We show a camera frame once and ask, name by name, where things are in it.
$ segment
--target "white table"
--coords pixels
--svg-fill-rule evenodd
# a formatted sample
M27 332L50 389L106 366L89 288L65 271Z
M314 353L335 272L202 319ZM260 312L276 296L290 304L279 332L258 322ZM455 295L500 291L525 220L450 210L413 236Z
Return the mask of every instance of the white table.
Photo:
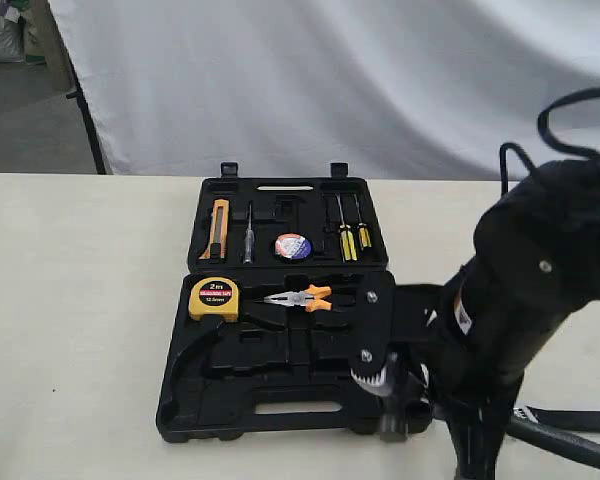
M399 445L346 431L162 440L154 415L200 181L0 175L0 480L452 478L441 423ZM498 196L495 183L369 184L402 283L447 280ZM600 408L600 304L542 351L521 398ZM498 471L600 478L511 439Z

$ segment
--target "yellow tape measure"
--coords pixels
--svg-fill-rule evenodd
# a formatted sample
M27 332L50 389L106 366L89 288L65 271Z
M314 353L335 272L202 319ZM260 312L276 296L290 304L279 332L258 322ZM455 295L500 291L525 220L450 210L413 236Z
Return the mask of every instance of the yellow tape measure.
M191 289L189 315L200 320L203 315L222 315L227 322L238 321L238 286L228 278L208 277Z

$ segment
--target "pliers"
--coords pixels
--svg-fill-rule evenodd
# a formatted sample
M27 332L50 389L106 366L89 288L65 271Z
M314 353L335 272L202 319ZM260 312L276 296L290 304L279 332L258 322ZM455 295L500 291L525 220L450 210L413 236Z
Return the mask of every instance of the pliers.
M309 313L315 312L316 310L338 311L331 302L324 300L324 298L329 297L330 295L331 287L316 287L315 285L309 285L309 288L306 290L276 293L264 297L262 301L264 303L282 305L284 307L304 307Z

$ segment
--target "screwdriver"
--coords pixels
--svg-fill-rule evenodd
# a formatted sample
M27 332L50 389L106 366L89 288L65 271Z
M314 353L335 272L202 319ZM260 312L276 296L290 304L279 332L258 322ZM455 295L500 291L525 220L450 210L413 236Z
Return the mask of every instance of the screwdriver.
M353 233L351 227L344 221L344 213L342 211L342 199L340 194L336 193L338 199L338 208L340 209L340 247L342 248L342 260L344 262L356 262L358 261L358 255L356 253L356 244L353 240Z
M360 203L358 202L358 195L354 194L356 199L356 208L358 209L358 238L360 240L360 248L371 248L371 234L369 233L369 226L362 221L362 214L360 213Z
M251 202L249 202L249 211L247 213L247 230L244 233L244 259L242 263L253 263L253 244L255 235L251 228Z

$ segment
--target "open tool case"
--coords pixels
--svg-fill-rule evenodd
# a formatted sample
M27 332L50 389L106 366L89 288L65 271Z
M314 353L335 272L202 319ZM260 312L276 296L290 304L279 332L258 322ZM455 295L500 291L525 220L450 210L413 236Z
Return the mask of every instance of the open tool case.
M237 164L222 165L222 177L204 181L200 191L188 267L180 293L171 346L157 411L157 426L168 442L244 432L349 428L373 433L382 409L377 397L359 388L348 364L350 317L342 311L284 307L262 303L264 296L302 291L310 285L355 292L362 274L384 271L387 253L367 184L347 177L347 164L332 164L330 178L239 178ZM358 260L343 261L340 194L345 220L352 226ZM371 247L361 250L360 213ZM210 242L212 211L228 200L224 258L200 258ZM248 206L255 241L253 262L243 263ZM297 233L312 253L290 261L274 253L279 235ZM239 292L237 322L219 315L193 320L189 298L195 284L208 277L235 282ZM338 411L256 413L256 406L330 401Z

